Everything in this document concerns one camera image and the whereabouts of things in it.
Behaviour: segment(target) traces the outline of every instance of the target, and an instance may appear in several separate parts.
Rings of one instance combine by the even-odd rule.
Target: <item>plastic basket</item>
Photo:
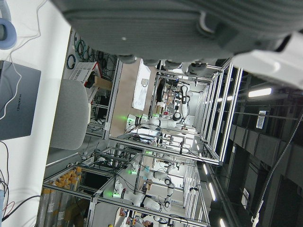
[[[92,71],[94,71],[98,77],[101,77],[97,62],[79,62],[75,70],[72,72],[70,79],[74,79],[85,84]],[[91,103],[97,93],[98,87],[92,86],[91,88],[86,87],[85,89],[88,102]]]

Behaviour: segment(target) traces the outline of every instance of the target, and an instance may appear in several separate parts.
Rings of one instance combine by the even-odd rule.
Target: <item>laptop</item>
[[[32,131],[41,71],[14,64],[22,75],[16,97],[0,120],[0,140],[29,136]],[[15,95],[20,76],[9,61],[0,61],[0,118],[5,104]]]

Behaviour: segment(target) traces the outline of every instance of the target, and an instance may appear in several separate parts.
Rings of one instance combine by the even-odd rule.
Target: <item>ceiling light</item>
[[[209,185],[209,189],[210,189],[210,193],[212,195],[213,201],[216,201],[216,195],[214,194],[213,185],[212,185],[212,183],[209,183],[208,185]]]
[[[208,174],[208,171],[207,171],[207,168],[206,168],[206,165],[205,165],[205,164],[203,164],[203,169],[204,169],[205,175],[207,175],[207,174]]]
[[[267,96],[271,94],[271,88],[260,89],[256,91],[250,91],[248,97]]]
[[[221,227],[226,227],[225,224],[224,224],[223,219],[220,219],[220,226],[221,226]]]

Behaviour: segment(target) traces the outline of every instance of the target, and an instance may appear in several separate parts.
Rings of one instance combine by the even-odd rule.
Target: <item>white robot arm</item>
[[[158,216],[153,216],[153,219],[159,223],[158,224],[159,227],[166,227],[168,224],[168,221],[164,218],[160,218]]]

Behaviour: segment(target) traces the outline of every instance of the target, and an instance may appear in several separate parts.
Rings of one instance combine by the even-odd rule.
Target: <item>white desk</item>
[[[12,23],[17,31],[16,46],[18,46],[28,39],[25,36],[37,33],[36,8],[41,0],[7,0],[7,2]],[[31,136],[4,141],[9,148],[9,201],[15,201],[15,207],[24,199],[39,195],[41,192],[70,34],[70,26],[50,2],[40,9],[39,21],[41,37],[30,41],[12,54],[15,63],[41,70]],[[0,60],[8,59],[9,53],[10,50],[0,50]],[[6,177],[6,152],[2,144],[0,144],[0,167]],[[27,201],[5,220],[2,226],[34,226],[38,205],[39,198]]]

